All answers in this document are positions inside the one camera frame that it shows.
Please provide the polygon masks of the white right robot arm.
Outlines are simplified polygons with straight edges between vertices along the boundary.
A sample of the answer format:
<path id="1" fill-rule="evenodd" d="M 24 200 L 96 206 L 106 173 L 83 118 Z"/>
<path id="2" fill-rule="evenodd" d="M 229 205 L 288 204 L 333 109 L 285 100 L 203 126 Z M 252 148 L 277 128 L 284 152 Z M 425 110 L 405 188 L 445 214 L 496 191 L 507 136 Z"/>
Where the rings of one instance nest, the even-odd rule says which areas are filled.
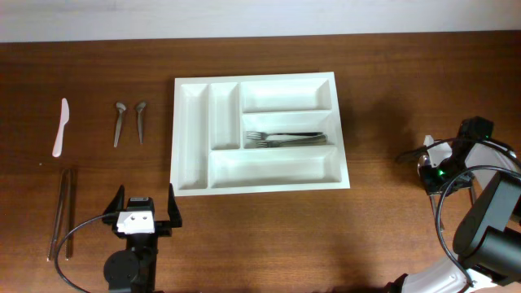
<path id="1" fill-rule="evenodd" d="M 397 156 L 418 161 L 445 256 L 420 273 L 389 282 L 386 292 L 475 292 L 519 282 L 520 233 L 508 223 L 520 222 L 520 162 L 512 147 L 492 134 L 492 121 L 475 116 L 460 124 L 456 137 L 427 135 L 421 147 Z M 471 208 L 449 247 L 441 214 L 444 201 L 459 190 L 471 192 Z"/>

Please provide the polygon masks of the metal fork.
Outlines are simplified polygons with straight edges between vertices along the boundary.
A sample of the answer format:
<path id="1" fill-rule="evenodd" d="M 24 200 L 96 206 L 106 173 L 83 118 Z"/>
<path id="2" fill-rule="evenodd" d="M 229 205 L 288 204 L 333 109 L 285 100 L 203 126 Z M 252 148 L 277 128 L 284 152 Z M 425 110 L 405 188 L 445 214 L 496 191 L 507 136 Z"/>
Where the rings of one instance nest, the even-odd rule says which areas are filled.
<path id="1" fill-rule="evenodd" d="M 297 146 L 307 146 L 307 145 L 317 145 L 317 144 L 327 144 L 327 140 L 324 141 L 316 141 L 316 142 L 297 142 L 297 143 L 284 143 L 284 144 L 256 144 L 256 141 L 249 142 L 246 147 L 249 148 L 274 148 L 274 147 L 297 147 Z"/>
<path id="2" fill-rule="evenodd" d="M 322 135 L 322 132 L 304 132 L 304 133 L 266 133 L 257 131 L 247 131 L 246 138 L 250 140 L 266 140 L 270 136 L 303 136 L 312 137 Z"/>
<path id="3" fill-rule="evenodd" d="M 327 140 L 327 136 L 325 134 L 317 135 L 308 138 L 295 138 L 288 140 L 260 140 L 256 141 L 256 144 L 284 144 L 284 143 L 297 143 L 297 142 L 316 142 L 316 141 L 324 141 Z"/>

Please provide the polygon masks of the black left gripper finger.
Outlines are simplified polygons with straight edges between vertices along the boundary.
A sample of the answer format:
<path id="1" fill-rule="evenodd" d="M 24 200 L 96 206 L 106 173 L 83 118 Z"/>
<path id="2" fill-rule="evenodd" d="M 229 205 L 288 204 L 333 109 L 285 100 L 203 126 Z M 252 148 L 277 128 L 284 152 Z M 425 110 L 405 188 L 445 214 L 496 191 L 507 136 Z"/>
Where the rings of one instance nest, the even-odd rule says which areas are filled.
<path id="1" fill-rule="evenodd" d="M 117 222 L 119 213 L 124 209 L 125 201 L 125 187 L 120 185 L 115 197 L 108 204 L 103 212 L 104 218 L 102 219 L 103 224 L 113 224 Z"/>
<path id="2" fill-rule="evenodd" d="M 168 196 L 168 215 L 169 223 L 172 228 L 182 227 L 182 215 L 176 203 L 173 185 L 169 184 L 169 196 Z"/>

